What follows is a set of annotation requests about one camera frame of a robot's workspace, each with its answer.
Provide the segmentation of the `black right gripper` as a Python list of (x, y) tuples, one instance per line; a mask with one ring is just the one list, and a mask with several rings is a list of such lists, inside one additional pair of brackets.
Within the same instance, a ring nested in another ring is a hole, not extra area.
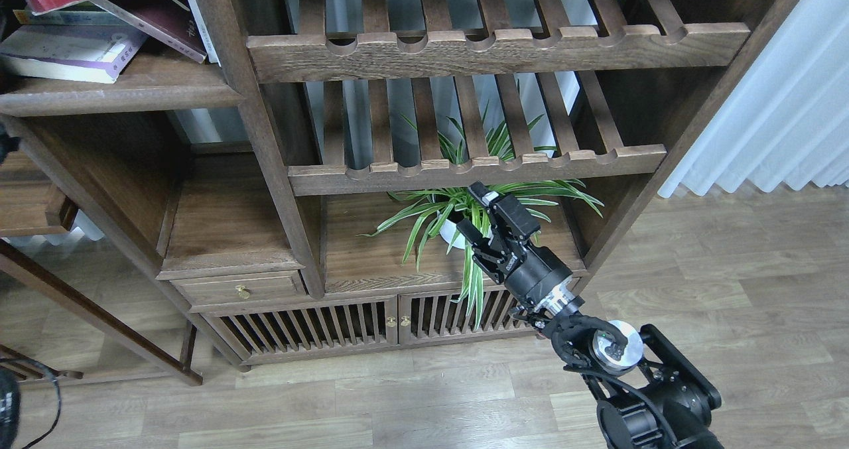
[(491, 222), (481, 227), (461, 220), (456, 225), (474, 253), (473, 261), (530, 313), (573, 314), (572, 271), (548, 247), (537, 247), (528, 240), (541, 229), (537, 218), (510, 193), (492, 191), (481, 182), (468, 186), (467, 191), (488, 211)]

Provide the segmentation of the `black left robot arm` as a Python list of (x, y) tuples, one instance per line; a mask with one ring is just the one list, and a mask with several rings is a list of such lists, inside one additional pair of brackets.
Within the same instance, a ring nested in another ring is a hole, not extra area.
[[(4, 162), (9, 153), (16, 152), (19, 150), (19, 138), (18, 137), (10, 137), (10, 135), (6, 131), (2, 131), (1, 135), (1, 162)], [(24, 445), (25, 448), (31, 448), (36, 446), (36, 444), (40, 443), (40, 441), (44, 440), (58, 425), (60, 422), (61, 413), (62, 413), (62, 396), (60, 390), (60, 383), (58, 382), (58, 374), (56, 370), (49, 368), (47, 365), (42, 362), (37, 361), (36, 359), (31, 359), (27, 357), (13, 357), (11, 359), (5, 358), (2, 359), (3, 363), (11, 363), (11, 362), (21, 362), (24, 363), (32, 363), (38, 369), (45, 371), (46, 376), (48, 376), (48, 381), (52, 383), (54, 387), (56, 398), (57, 398), (57, 407), (56, 407), (56, 415), (54, 417), (54, 421), (50, 428), (42, 434), (42, 436), (36, 437), (31, 440), (27, 445)], [(12, 443), (15, 442), (18, 429), (19, 429), (19, 410), (21, 409), (21, 392), (19, 391), (19, 383), (13, 377), (11, 371), (2, 369), (1, 375), (1, 446), (3, 448), (11, 448)]]

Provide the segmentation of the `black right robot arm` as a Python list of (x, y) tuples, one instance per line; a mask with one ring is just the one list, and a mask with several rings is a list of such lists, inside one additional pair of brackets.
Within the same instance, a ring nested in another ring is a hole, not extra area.
[(511, 194), (479, 181), (468, 189), (490, 218), (491, 237), (469, 220), (458, 229), (473, 260), (517, 300), (510, 316), (548, 338), (565, 371), (582, 376), (597, 402), (598, 425), (610, 448), (718, 448), (710, 431), (719, 391), (651, 324), (635, 329), (581, 313), (570, 292), (572, 273), (531, 235), (537, 220)]

